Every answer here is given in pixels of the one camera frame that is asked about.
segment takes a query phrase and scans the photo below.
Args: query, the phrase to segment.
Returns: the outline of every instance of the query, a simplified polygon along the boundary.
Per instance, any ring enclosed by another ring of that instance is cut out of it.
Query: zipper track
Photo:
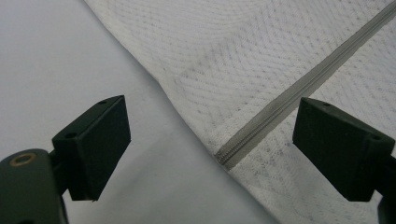
[[[219,150],[215,155],[218,162],[231,170],[298,106],[301,97],[309,96],[319,88],[368,39],[393,19],[395,12],[396,1],[390,3],[331,55],[276,97]]]

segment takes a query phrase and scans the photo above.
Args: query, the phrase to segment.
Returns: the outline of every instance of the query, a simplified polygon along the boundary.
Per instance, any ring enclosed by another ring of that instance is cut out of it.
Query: white surface
[[[50,139],[124,94],[132,144],[98,202],[70,223],[273,223],[212,158],[156,81],[82,1],[0,2],[0,158]]]

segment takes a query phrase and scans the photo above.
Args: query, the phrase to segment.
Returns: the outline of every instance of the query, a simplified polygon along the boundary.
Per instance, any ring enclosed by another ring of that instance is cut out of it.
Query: white fabric
[[[266,105],[392,1],[86,2],[105,27],[159,81],[183,119],[208,150],[216,154]],[[388,38],[389,42],[393,37],[382,32],[375,38]],[[391,85],[395,76],[391,73],[391,62],[395,58],[385,57],[379,51],[382,40],[375,38],[371,47],[364,47],[366,56],[356,56],[356,62],[350,59],[314,96],[339,105],[394,136],[391,125],[395,122],[389,122],[389,118],[395,111],[384,102],[395,103]],[[389,62],[369,61],[379,56]],[[380,71],[375,80],[370,71]],[[344,73],[349,79],[340,75]],[[373,86],[381,90],[374,91]],[[368,106],[379,103],[382,107]],[[386,114],[378,116],[382,110],[377,108],[387,111],[382,112]],[[292,146],[294,117],[295,112],[231,174],[281,222],[376,220],[372,204],[346,203]]]
[[[390,0],[87,0],[216,153]]]
[[[395,62],[393,20],[311,97],[333,104],[396,139]],[[376,223],[379,194],[369,203],[348,202],[292,144],[296,115],[297,109],[231,174],[281,222]]]

